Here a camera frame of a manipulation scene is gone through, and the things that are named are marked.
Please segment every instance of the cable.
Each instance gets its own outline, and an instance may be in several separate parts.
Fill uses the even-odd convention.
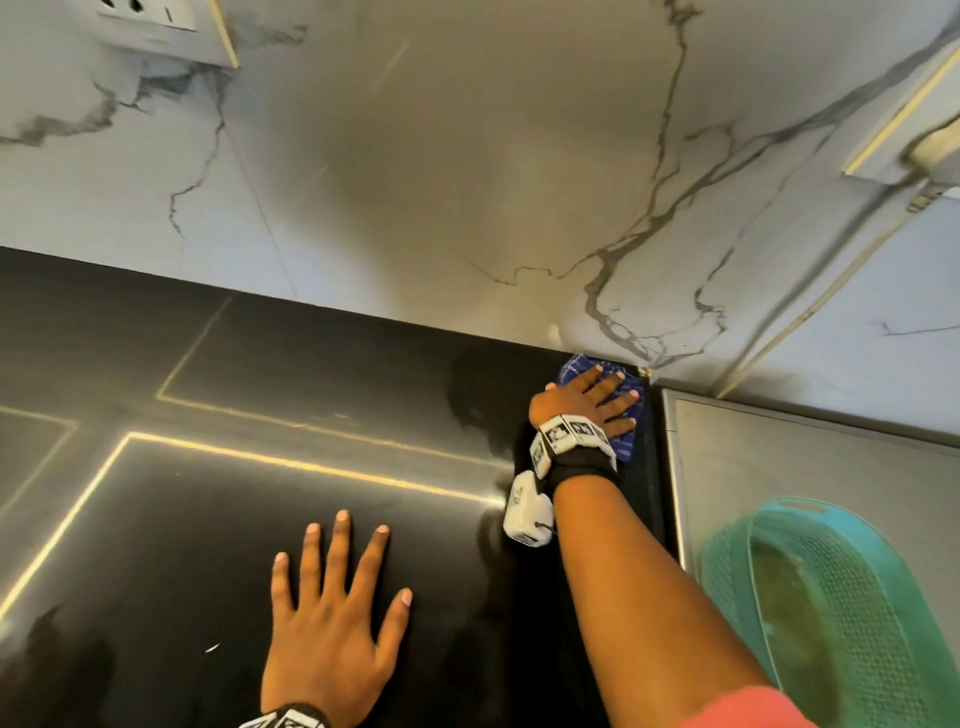
[[[745,363],[741,366],[735,368],[729,374],[727,374],[720,382],[714,387],[715,390],[719,392],[715,397],[719,400],[724,399],[730,392],[736,389],[742,382],[747,374],[756,366],[757,362],[760,361],[764,356],[770,353],[780,342],[783,341],[787,336],[800,328],[805,324],[809,319],[817,313],[821,308],[827,305],[827,302],[832,299],[841,288],[843,288],[847,283],[850,282],[850,279],[860,270],[864,264],[870,260],[871,256],[879,250],[880,246],[883,245],[887,240],[894,236],[907,222],[910,221],[916,213],[921,210],[926,209],[930,203],[934,200],[939,199],[944,192],[950,189],[951,185],[949,184],[940,184],[938,182],[928,182],[924,185],[920,192],[910,201],[910,204],[906,207],[906,212],[901,216],[899,221],[890,228],[887,232],[884,232],[881,235],[878,235],[874,241],[860,251],[859,255],[851,261],[843,273],[841,273],[837,279],[830,285],[830,287],[824,291],[820,297],[814,301],[807,309],[800,314],[797,318],[791,321],[786,327],[783,328],[776,336],[774,336],[770,341],[768,341],[763,349],[750,357]]]

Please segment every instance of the finger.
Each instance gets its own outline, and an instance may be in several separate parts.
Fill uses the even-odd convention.
[[[587,398],[594,404],[599,404],[613,394],[613,390],[623,384],[625,377],[626,375],[624,375],[623,372],[617,372],[597,382],[592,389],[587,391]]]
[[[632,389],[627,392],[627,394],[620,395],[615,400],[597,407],[597,414],[599,414],[604,421],[612,420],[614,417],[622,415],[630,409],[639,399],[640,393],[636,389]]]
[[[376,589],[376,579],[380,575],[380,565],[383,563],[383,551],[390,539],[390,528],[378,526],[373,532],[367,550],[360,557],[357,571],[350,584],[350,600],[369,612],[373,604],[373,590]]]
[[[575,376],[573,379],[567,382],[565,386],[569,387],[570,389],[576,392],[586,392],[586,390],[590,388],[593,382],[595,382],[597,378],[600,377],[600,375],[602,374],[603,374],[603,367],[597,364],[595,367],[590,367],[585,372],[581,372],[580,374]]]
[[[410,621],[410,605],[413,603],[414,593],[409,589],[401,589],[394,597],[387,616],[383,618],[383,626],[376,638],[376,667],[384,682],[394,674],[396,655],[400,651],[400,643],[407,631],[407,622]]]
[[[630,432],[634,427],[636,427],[636,420],[634,418],[621,417],[619,420],[610,420],[603,425],[603,431],[604,434],[607,435],[607,439],[612,440],[614,437],[619,437],[626,432]]]
[[[274,559],[274,572],[270,579],[270,599],[274,603],[274,624],[288,619],[294,613],[290,598],[289,558],[279,553]]]
[[[333,523],[333,538],[326,554],[324,573],[324,599],[344,598],[347,583],[347,561],[350,557],[350,513],[341,511]]]
[[[320,598],[320,524],[310,523],[303,535],[300,557],[300,597],[298,606],[316,604]]]

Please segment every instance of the black wrist strap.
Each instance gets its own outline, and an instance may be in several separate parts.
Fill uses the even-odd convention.
[[[240,728],[333,728],[324,712],[307,703],[289,703],[265,716],[248,720]]]
[[[565,480],[577,475],[597,475],[620,487],[620,476],[610,462],[610,458],[601,449],[577,447],[555,455],[550,471],[543,481],[537,483],[541,493],[553,500],[557,488]]]

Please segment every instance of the white marble wall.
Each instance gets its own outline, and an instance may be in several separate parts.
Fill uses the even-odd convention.
[[[61,0],[0,9],[5,245],[633,358],[700,387],[872,205],[878,187],[841,168],[960,36],[956,0],[223,4],[237,72],[99,45]],[[949,205],[885,255],[908,238],[948,250]],[[884,259],[863,281],[900,274]],[[864,324],[859,303],[851,327],[960,310],[955,276],[933,299],[913,262],[908,320]],[[904,410],[874,377],[877,355],[956,361],[960,331],[867,356],[823,318],[744,391],[960,433],[960,414],[914,403],[925,382]]]

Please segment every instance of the hand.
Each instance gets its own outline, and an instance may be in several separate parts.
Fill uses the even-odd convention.
[[[413,600],[413,592],[400,590],[374,644],[370,626],[373,589],[389,537],[387,526],[376,529],[346,594],[350,515],[338,513],[321,591],[320,526],[307,526],[296,611],[290,598],[287,554],[276,556],[270,585],[274,636],[263,671],[263,713],[288,703],[307,703],[323,711],[332,728],[353,728],[370,713],[394,674]]]
[[[562,387],[553,382],[547,384],[544,392],[530,400],[530,424],[540,427],[557,415],[582,415],[603,427],[608,439],[630,432],[636,426],[636,420],[629,417],[614,418],[626,412],[639,399],[639,393],[632,389],[613,401],[601,404],[624,379],[623,373],[617,372],[598,382],[602,373],[603,367],[597,364]]]

